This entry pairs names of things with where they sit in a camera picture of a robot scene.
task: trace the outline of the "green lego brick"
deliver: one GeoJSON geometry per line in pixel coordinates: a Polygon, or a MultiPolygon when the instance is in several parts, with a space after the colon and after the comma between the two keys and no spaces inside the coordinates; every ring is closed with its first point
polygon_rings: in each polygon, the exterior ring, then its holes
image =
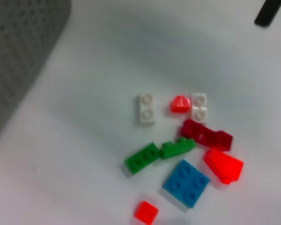
{"type": "Polygon", "coordinates": [[[154,143],[149,144],[130,158],[126,159],[125,165],[132,175],[159,158],[159,149],[154,143]]]}
{"type": "Polygon", "coordinates": [[[196,143],[194,139],[187,139],[184,137],[179,138],[175,144],[172,142],[166,142],[163,144],[162,149],[160,150],[160,158],[171,158],[193,150],[195,147],[196,143]]]}

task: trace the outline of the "red lego piece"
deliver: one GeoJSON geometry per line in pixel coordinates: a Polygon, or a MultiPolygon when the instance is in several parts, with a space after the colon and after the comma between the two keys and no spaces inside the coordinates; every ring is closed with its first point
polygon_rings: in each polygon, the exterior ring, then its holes
{"type": "Polygon", "coordinates": [[[173,113],[186,113],[191,109],[191,100],[185,96],[176,96],[170,105],[173,113]]]}
{"type": "Polygon", "coordinates": [[[155,219],[157,213],[158,213],[157,208],[155,208],[153,205],[149,204],[148,202],[143,201],[139,205],[135,213],[135,217],[138,218],[140,221],[144,222],[145,224],[150,225],[155,219]]]}
{"type": "Polygon", "coordinates": [[[182,136],[193,138],[196,143],[206,147],[213,147],[216,142],[215,132],[193,120],[185,120],[180,131],[182,136]]]}
{"type": "Polygon", "coordinates": [[[222,151],[212,148],[206,152],[204,161],[224,184],[238,181],[244,163],[222,151]]]}
{"type": "Polygon", "coordinates": [[[220,150],[220,151],[230,151],[231,146],[232,146],[232,141],[233,141],[233,136],[230,134],[227,134],[224,131],[216,131],[215,132],[215,136],[216,136],[216,141],[215,141],[215,145],[213,147],[215,147],[216,149],[220,150]]]}

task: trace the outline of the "white lego piece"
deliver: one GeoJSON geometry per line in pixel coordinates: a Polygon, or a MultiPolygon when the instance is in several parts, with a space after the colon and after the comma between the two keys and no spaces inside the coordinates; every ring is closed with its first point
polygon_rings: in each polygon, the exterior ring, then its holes
{"type": "Polygon", "coordinates": [[[205,124],[207,122],[207,108],[192,108],[192,120],[197,123],[205,124]]]}
{"type": "Polygon", "coordinates": [[[202,124],[207,122],[207,96],[205,93],[192,93],[191,119],[202,124]]]}
{"type": "Polygon", "coordinates": [[[152,94],[139,95],[139,117],[140,123],[152,124],[155,123],[155,112],[152,94]]]}

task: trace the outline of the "blue 2x2 lego plate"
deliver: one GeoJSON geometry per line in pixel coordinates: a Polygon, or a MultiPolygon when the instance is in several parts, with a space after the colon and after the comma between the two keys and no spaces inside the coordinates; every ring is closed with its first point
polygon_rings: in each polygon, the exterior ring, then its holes
{"type": "Polygon", "coordinates": [[[209,181],[208,177],[182,160],[165,182],[163,188],[187,208],[192,208],[209,181]]]}

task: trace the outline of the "gray perforated panel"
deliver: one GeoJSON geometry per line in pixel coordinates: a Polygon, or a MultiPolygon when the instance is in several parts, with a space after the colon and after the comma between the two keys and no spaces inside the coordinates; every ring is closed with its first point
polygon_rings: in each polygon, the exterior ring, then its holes
{"type": "Polygon", "coordinates": [[[0,0],[0,128],[37,76],[70,0],[0,0]]]}

